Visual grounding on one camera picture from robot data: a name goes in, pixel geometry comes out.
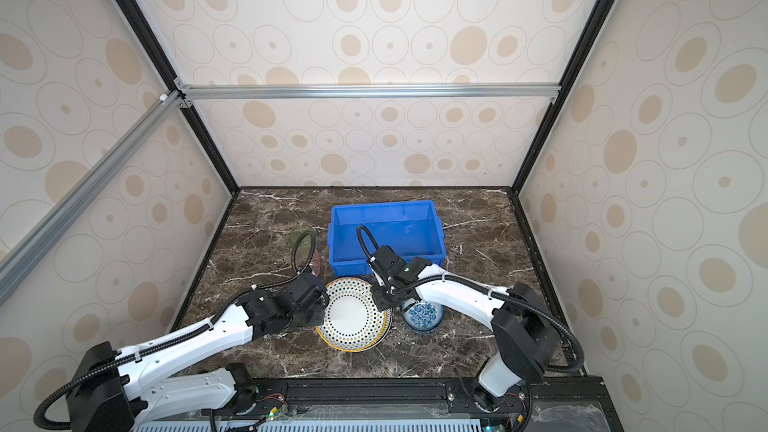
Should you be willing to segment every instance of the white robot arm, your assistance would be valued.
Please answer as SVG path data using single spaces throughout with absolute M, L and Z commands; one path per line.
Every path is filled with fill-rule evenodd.
M 169 378 L 222 350 L 287 328 L 321 325 L 328 293 L 311 272 L 296 275 L 282 292 L 255 286 L 232 297 L 215 315 L 142 344 L 112 350 L 109 342 L 83 356 L 75 379 L 46 398 L 34 423 L 46 430 L 128 432 L 149 420 L 236 401 L 255 404 L 253 381 L 242 364 L 206 374 Z M 45 411 L 66 396 L 71 422 Z
M 373 254 L 362 232 L 376 248 Z M 474 318 L 494 333 L 498 352 L 485 362 L 472 385 L 472 396 L 480 408 L 496 410 L 510 387 L 521 380 L 538 382 L 547 369 L 580 371 L 584 364 L 580 343 L 526 284 L 517 283 L 512 288 L 482 284 L 420 257 L 406 264 L 388 245 L 379 247 L 365 226 L 358 226 L 357 237 L 378 281 L 371 286 L 371 294 L 379 310 L 396 307 L 409 298 L 421 299 Z M 571 344 L 576 360 L 566 367 L 549 365 L 562 339 Z
M 408 298 L 421 299 L 443 304 L 493 331 L 498 352 L 486 361 L 472 384 L 471 394 L 480 408 L 496 410 L 510 387 L 521 380 L 539 381 L 548 367 L 564 372 L 581 369 L 581 345 L 546 312 L 542 300 L 527 285 L 500 288 L 481 284 L 423 258 L 406 264 L 389 246 L 379 247 L 376 241 L 376 251 L 369 254 L 361 230 L 367 229 L 361 226 L 358 238 L 376 274 L 378 284 L 371 286 L 371 293 L 380 310 L 397 307 Z M 112 350 L 109 342 L 92 347 L 83 356 L 75 379 L 40 404 L 34 423 L 47 430 L 128 432 L 149 420 L 188 410 L 227 405 L 247 412 L 255 404 L 255 387 L 242 364 L 206 374 L 170 376 L 266 334 L 320 325 L 328 294 L 321 281 L 306 271 L 308 264 L 278 294 L 254 286 L 233 297 L 215 315 L 161 338 L 120 350 Z M 571 342 L 577 360 L 566 368 L 548 366 L 561 336 Z M 71 423 L 46 418 L 45 411 L 64 396 Z

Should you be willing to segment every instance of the black cable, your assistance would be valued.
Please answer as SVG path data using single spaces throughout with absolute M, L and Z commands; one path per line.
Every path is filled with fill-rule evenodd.
M 443 277 L 445 277 L 445 280 L 447 281 L 458 282 L 459 284 L 466 285 L 467 287 L 472 288 L 475 291 L 481 292 L 484 294 L 487 294 L 489 290 L 488 288 L 483 287 L 480 284 L 477 284 L 469 279 L 460 277 L 458 275 L 446 274 L 445 276 L 443 276 L 442 274 L 440 274 L 440 275 L 430 275 L 429 277 L 420 278 L 416 282 L 411 283 L 403 288 L 393 289 L 392 293 L 403 294 L 406 292 L 410 292 L 411 290 L 421 285 L 427 284 L 429 282 L 443 280 Z M 554 327 L 560 333 L 560 336 L 571 344 L 574 354 L 576 355 L 576 360 L 571 365 L 568 365 L 565 367 L 562 367 L 559 365 L 550 365 L 548 367 L 549 370 L 553 370 L 555 372 L 562 372 L 565 374 L 576 374 L 581 370 L 581 367 L 584 365 L 584 350 L 582 349 L 581 344 L 579 343 L 576 336 L 573 334 L 573 332 L 571 332 L 568 329 L 566 325 L 564 325 L 562 322 L 560 322 L 555 317 L 553 317 L 552 314 L 550 314 L 549 312 L 543 311 L 540 308 L 530 305 L 526 301 L 520 300 L 518 298 L 510 297 L 509 295 L 500 294 L 498 292 L 491 292 L 491 297 L 497 298 L 500 301 L 507 302 L 517 308 L 522 308 L 529 312 L 533 312 L 534 314 L 538 315 L 540 318 L 552 324 L 552 327 Z
M 528 422 L 531 421 L 533 415 L 533 398 L 531 396 L 531 387 L 526 383 L 525 389 L 527 391 L 525 395 L 525 402 L 523 403 L 523 422 L 519 422 L 517 427 L 512 427 L 513 432 L 522 432 L 525 427 L 528 426 Z
M 299 267 L 296 265 L 296 253 L 299 251 L 299 246 L 301 245 L 301 241 L 304 240 L 304 237 L 306 237 L 307 235 L 310 236 L 310 253 L 306 256 L 306 262 L 304 262 L 304 265 L 302 266 L 302 268 L 299 269 Z M 293 277 L 287 278 L 286 280 L 281 282 L 275 282 L 274 284 L 260 285 L 256 287 L 256 289 L 264 290 L 265 288 L 279 287 L 281 285 L 289 284 L 295 281 L 296 278 L 299 277 L 299 274 L 301 274 L 302 272 L 306 272 L 311 268 L 310 264 L 312 263 L 312 259 L 315 254 L 316 245 L 317 245 L 317 236 L 315 236 L 315 231 L 313 230 L 305 231 L 296 240 L 296 244 L 293 245 L 293 250 L 291 251 L 291 254 L 290 254 L 290 266 L 294 272 Z
M 366 257 L 370 258 L 371 253 L 368 252 L 368 247 L 366 247 L 366 241 L 362 239 L 361 232 L 365 232 L 366 235 L 368 235 L 368 238 L 371 239 L 371 244 L 373 244 L 373 247 L 376 248 L 376 250 L 379 250 L 379 243 L 376 242 L 376 239 L 373 238 L 373 234 L 371 234 L 371 231 L 368 230 L 368 227 L 360 225 L 357 226 L 357 241 L 360 242 L 360 247 L 362 248 L 362 253 L 366 255 Z
M 266 417 L 260 418 L 254 425 L 244 425 L 243 427 L 235 427 L 228 429 L 226 432 L 254 432 L 256 428 L 266 422 Z
M 306 258 L 306 263 L 304 264 L 304 266 L 301 268 L 301 270 L 299 270 L 299 268 L 296 266 L 296 251 L 298 251 L 299 244 L 301 244 L 301 241 L 307 235 L 310 236 L 310 254 Z M 293 251 L 291 253 L 291 266 L 293 267 L 293 271 L 295 272 L 293 277 L 288 278 L 287 280 L 284 280 L 282 282 L 277 282 L 277 283 L 274 283 L 274 284 L 262 285 L 262 286 L 256 287 L 256 288 L 257 289 L 265 289 L 265 288 L 279 287 L 281 285 L 285 285 L 285 284 L 288 284 L 288 283 L 293 282 L 294 280 L 296 280 L 296 278 L 299 276 L 299 274 L 301 274 L 302 272 L 305 272 L 310 267 L 310 264 L 312 263 L 312 256 L 315 253 L 315 246 L 316 246 L 316 236 L 315 236 L 314 231 L 308 230 L 308 231 L 304 232 L 299 237 L 299 240 L 296 241 L 296 244 L 293 246 Z M 244 294 L 246 294 L 248 292 L 251 292 L 252 290 L 253 290 L 252 288 L 247 288 L 244 291 L 237 292 L 235 295 L 230 297 L 229 300 L 227 300 L 224 303 L 224 305 L 222 305 L 219 308 L 219 310 L 216 312 L 216 314 L 211 318 L 211 320 L 210 320 L 211 326 L 213 324 L 216 324 L 216 322 L 218 322 L 219 319 L 221 319 L 221 316 L 224 315 L 224 313 L 229 308 L 229 306 L 231 306 L 232 304 L 237 302 L 238 298 L 240 298 L 242 295 L 244 295 Z M 140 350 L 139 353 L 138 353 L 139 354 L 139 358 L 144 358 L 144 357 L 147 357 L 148 355 L 152 355 L 152 354 L 154 354 L 156 352 L 159 352 L 160 350 L 165 350 L 168 347 L 173 347 L 173 346 L 178 345 L 178 344 L 180 344 L 182 342 L 185 342 L 185 341 L 188 341 L 188 340 L 190 340 L 192 338 L 195 338 L 198 335 L 202 334 L 203 332 L 209 331 L 209 330 L 211 330 L 211 327 L 208 324 L 203 324 L 203 325 L 199 326 L 198 328 L 196 328 L 195 330 L 187 332 L 186 334 L 180 335 L 180 336 L 178 336 L 176 338 L 172 338 L 171 340 L 162 342 L 161 344 L 156 344 L 156 345 L 153 345 L 151 347 L 147 347 L 146 349 Z M 119 368 L 121 365 L 129 364 L 130 362 L 132 362 L 134 360 L 136 360 L 135 355 L 127 355 L 127 356 L 125 356 L 123 358 L 115 360 L 114 362 L 110 362 L 109 364 L 101 365 L 100 367 L 97 367 L 97 368 L 95 368 L 93 370 L 89 370 L 85 374 L 82 374 L 80 377 L 73 378 L 72 380 L 70 380 L 69 382 L 67 382 L 63 386 L 61 386 L 59 389 L 56 389 L 56 391 L 54 391 L 51 395 L 46 397 L 46 399 L 43 400 L 43 402 L 41 402 L 40 405 L 38 406 L 38 408 L 34 411 L 34 416 L 33 416 L 34 425 L 40 427 L 41 429 L 45 429 L 45 430 L 68 430 L 68 429 L 71 429 L 72 428 L 72 424 L 70 422 L 56 422 L 54 420 L 50 420 L 50 419 L 45 417 L 45 412 L 47 412 L 48 408 L 50 408 L 53 405 L 53 402 L 55 402 L 56 400 L 62 398 L 66 394 L 69 394 L 77 386 L 79 386 L 79 385 L 81 385 L 81 384 L 83 384 L 85 382 L 88 382 L 89 380 L 92 380 L 92 379 L 98 377 L 99 375 L 106 374 L 107 372 L 110 372 L 111 370 L 115 370 L 115 369 Z M 213 415 L 213 411 L 211 411 L 211 424 L 212 425 L 214 424 L 213 416 L 214 416 Z
M 458 379 L 458 384 L 462 386 L 462 390 L 464 390 L 464 394 L 466 394 L 467 398 L 472 398 L 472 394 L 469 393 L 469 390 L 467 390 L 467 386 L 464 385 L 464 379 L 462 379 L 462 375 L 458 372 L 458 369 L 453 368 L 453 373 L 456 374 L 456 379 Z

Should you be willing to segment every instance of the plate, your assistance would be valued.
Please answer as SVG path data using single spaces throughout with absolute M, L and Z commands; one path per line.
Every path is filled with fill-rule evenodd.
M 392 326 L 392 310 L 380 312 L 371 285 L 354 277 L 326 286 L 330 302 L 317 333 L 326 344 L 345 352 L 361 352 L 378 344 Z

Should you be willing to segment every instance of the brown marble surface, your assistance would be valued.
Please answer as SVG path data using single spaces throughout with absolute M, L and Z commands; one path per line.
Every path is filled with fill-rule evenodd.
M 251 284 L 290 277 L 289 236 L 297 229 L 315 229 L 325 264 L 323 279 L 336 278 L 327 264 L 331 207 L 426 198 L 435 202 L 445 230 L 444 268 L 488 284 L 524 282 L 541 295 L 504 190 L 250 189 L 242 191 L 226 221 L 183 324 L 211 315 Z M 446 308 L 442 323 L 429 334 L 414 333 L 396 312 L 388 335 L 363 352 L 335 350 L 308 328 L 225 350 L 185 373 L 243 362 L 252 376 L 261 378 L 455 377 L 454 368 L 471 377 L 495 352 L 491 331 Z M 564 364 L 560 350 L 556 358 L 556 363 Z

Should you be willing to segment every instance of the polka dot wallpaper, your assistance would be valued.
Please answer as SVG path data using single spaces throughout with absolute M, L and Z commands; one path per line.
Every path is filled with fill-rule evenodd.
M 0 0 L 0 260 L 165 88 L 110 0 Z
M 142 0 L 189 84 L 558 82 L 596 0 Z
M 241 186 L 508 186 L 549 98 L 197 105 Z
M 228 200 L 173 112 L 0 307 L 0 430 L 37 430 L 34 409 L 94 345 L 168 331 Z
M 620 0 L 522 194 L 629 432 L 764 430 L 768 0 Z

